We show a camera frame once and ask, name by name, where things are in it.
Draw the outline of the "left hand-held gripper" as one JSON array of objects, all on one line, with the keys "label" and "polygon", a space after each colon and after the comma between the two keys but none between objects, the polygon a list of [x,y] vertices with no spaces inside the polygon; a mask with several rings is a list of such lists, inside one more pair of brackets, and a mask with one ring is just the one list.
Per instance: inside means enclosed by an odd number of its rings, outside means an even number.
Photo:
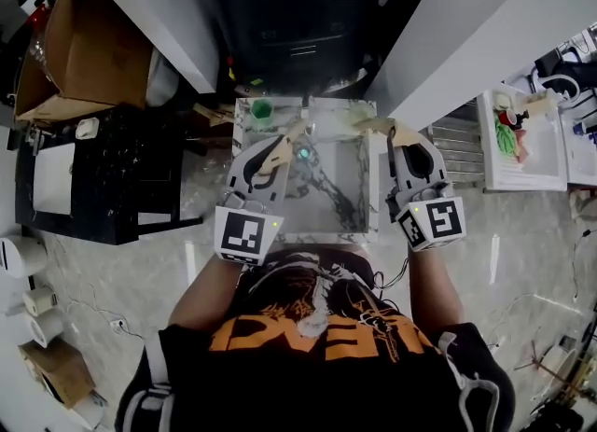
[{"label": "left hand-held gripper", "polygon": [[281,216],[294,142],[305,133],[301,119],[285,135],[239,153],[215,207],[215,253],[226,261],[258,266],[284,223]]}]

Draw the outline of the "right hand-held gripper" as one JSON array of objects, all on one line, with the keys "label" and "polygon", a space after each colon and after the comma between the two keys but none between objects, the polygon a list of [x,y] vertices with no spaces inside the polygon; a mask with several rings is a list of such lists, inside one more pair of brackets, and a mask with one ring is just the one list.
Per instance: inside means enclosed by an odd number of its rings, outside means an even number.
[{"label": "right hand-held gripper", "polygon": [[463,200],[455,195],[439,150],[425,136],[394,118],[365,118],[356,129],[386,135],[393,184],[385,202],[390,221],[405,234],[412,251],[465,237]]}]

